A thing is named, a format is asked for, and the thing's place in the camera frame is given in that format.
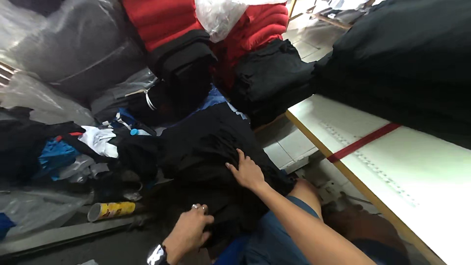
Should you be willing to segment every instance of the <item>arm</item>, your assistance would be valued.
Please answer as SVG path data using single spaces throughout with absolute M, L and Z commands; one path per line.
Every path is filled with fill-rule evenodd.
M 361 250 L 272 189 L 264 180 L 260 168 L 239 153 L 239 170 L 226 166 L 239 184 L 253 191 L 273 211 L 280 223 L 312 264 L 365 264 L 374 265 Z

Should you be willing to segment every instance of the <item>plastic bottle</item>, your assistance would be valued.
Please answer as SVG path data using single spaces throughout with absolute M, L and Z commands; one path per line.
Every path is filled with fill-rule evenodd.
M 131 130 L 131 135 L 150 135 L 148 132 L 142 130 L 142 129 L 132 129 Z

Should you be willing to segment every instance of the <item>blue shorts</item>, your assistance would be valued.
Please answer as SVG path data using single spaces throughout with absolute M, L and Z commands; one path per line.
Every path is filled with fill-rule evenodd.
M 310 215 L 319 218 L 316 212 L 302 200 L 293 196 L 286 198 Z M 309 265 L 308 260 L 272 211 L 260 219 L 257 230 L 253 232 L 245 246 L 242 260 L 242 264 Z
M 319 218 L 317 213 L 302 200 L 288 196 L 292 203 L 310 215 Z M 352 242 L 378 265 L 409 264 L 401 252 L 374 240 Z M 219 256 L 215 265 L 308 265 L 301 250 L 294 244 L 284 227 L 272 211 L 259 221 L 257 229 L 248 236 L 236 239 Z

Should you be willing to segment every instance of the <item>red strap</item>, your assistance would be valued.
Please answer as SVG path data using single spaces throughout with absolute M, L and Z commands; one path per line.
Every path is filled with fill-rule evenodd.
M 69 134 L 70 134 L 71 136 L 79 136 L 79 135 L 82 135 L 83 133 L 81 133 L 81 132 L 74 132 L 74 133 L 73 133 L 73 132 L 70 132 Z M 59 142 L 59 141 L 61 141 L 61 140 L 62 140 L 62 136 L 61 136 L 61 135 L 59 135 L 59 136 L 56 137 L 56 141 Z
M 349 154 L 355 152 L 356 150 L 360 149 L 364 145 L 380 138 L 383 135 L 386 135 L 386 134 L 392 132 L 393 130 L 396 130 L 400 126 L 401 126 L 400 124 L 396 124 L 396 123 L 386 124 L 385 126 L 383 126 L 383 127 L 379 128 L 378 130 L 368 134 L 367 136 L 365 136 L 361 139 L 358 139 L 358 141 L 344 147 L 340 151 L 335 152 L 334 154 L 329 156 L 327 158 L 327 160 L 329 160 L 331 163 L 337 162 L 340 159 L 346 157 L 347 155 L 349 155 Z

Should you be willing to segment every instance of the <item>black cloth stack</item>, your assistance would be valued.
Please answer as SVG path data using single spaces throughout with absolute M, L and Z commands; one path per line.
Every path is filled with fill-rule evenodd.
M 388 0 L 315 64 L 314 92 L 471 149 L 471 2 Z
M 118 146 L 119 160 L 141 176 L 155 176 L 157 166 L 173 179 L 170 204 L 189 209 L 207 204 L 215 218 L 211 241 L 252 231 L 268 211 L 263 202 L 242 188 L 225 167 L 237 167 L 240 148 L 260 166 L 266 182 L 283 196 L 293 188 L 258 145 L 247 121 L 226 103 L 198 111 L 179 125 L 166 129 L 160 137 L 135 136 Z
M 144 93 L 129 96 L 128 110 L 148 126 L 175 123 L 194 111 L 211 90 L 209 67 L 217 61 L 208 47 L 209 34 L 192 30 L 154 49 L 148 57 L 149 69 L 159 78 Z
M 289 40 L 271 41 L 236 65 L 231 103 L 250 116 L 253 127 L 267 124 L 312 95 L 313 65 L 301 60 Z
M 206 31 L 191 30 L 155 48 L 149 54 L 149 68 L 170 87 L 194 90 L 207 85 L 211 83 L 209 66 L 217 61 L 209 42 Z

